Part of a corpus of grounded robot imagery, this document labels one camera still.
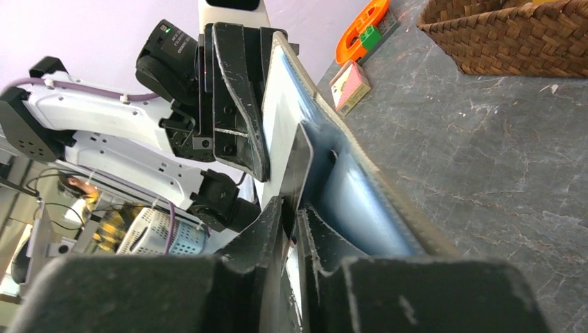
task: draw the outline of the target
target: small box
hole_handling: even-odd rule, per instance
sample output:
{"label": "small box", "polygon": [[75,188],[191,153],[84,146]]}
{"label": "small box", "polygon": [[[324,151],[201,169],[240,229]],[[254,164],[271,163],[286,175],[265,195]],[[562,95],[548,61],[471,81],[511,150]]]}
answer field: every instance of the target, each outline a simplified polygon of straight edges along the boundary
{"label": "small box", "polygon": [[363,68],[349,60],[331,80],[331,93],[335,101],[335,110],[343,116],[372,89]]}

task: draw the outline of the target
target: white laundry basket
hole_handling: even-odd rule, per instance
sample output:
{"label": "white laundry basket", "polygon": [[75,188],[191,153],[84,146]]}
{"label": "white laundry basket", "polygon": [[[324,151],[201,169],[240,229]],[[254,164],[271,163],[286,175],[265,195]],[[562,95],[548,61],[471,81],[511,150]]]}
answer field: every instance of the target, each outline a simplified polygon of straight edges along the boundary
{"label": "white laundry basket", "polygon": [[[118,255],[163,255],[168,232],[171,228],[169,215],[151,208],[143,208],[132,222]],[[176,217],[170,255],[197,255],[204,248],[207,233],[195,223]]]}

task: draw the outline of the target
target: wicker basket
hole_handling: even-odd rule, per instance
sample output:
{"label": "wicker basket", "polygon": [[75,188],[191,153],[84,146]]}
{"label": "wicker basket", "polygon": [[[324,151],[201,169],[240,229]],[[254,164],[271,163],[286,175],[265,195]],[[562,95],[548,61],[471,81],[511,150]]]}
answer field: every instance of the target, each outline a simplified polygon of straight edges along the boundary
{"label": "wicker basket", "polygon": [[588,0],[431,0],[417,27],[466,74],[588,77]]}

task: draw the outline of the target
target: countertop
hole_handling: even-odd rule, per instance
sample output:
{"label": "countertop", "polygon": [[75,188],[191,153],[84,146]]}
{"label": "countertop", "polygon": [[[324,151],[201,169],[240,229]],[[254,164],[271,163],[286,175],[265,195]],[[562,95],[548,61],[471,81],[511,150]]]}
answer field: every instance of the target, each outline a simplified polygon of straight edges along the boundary
{"label": "countertop", "polygon": [[464,254],[518,267],[554,332],[588,332],[588,80],[461,74],[416,28],[425,3],[392,2],[345,123]]}

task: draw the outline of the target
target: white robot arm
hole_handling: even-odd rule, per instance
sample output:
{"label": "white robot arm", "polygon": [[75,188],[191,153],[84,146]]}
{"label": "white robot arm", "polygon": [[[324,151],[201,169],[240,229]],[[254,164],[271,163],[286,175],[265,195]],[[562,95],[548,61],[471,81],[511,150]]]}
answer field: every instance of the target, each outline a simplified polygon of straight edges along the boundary
{"label": "white robot arm", "polygon": [[136,77],[153,94],[88,83],[45,57],[0,95],[8,142],[33,160],[99,170],[213,215],[217,230],[239,209],[254,219],[259,208],[241,207],[233,179],[206,169],[217,161],[268,178],[260,108],[277,29],[262,0],[199,4],[198,38],[162,20],[141,50]]}

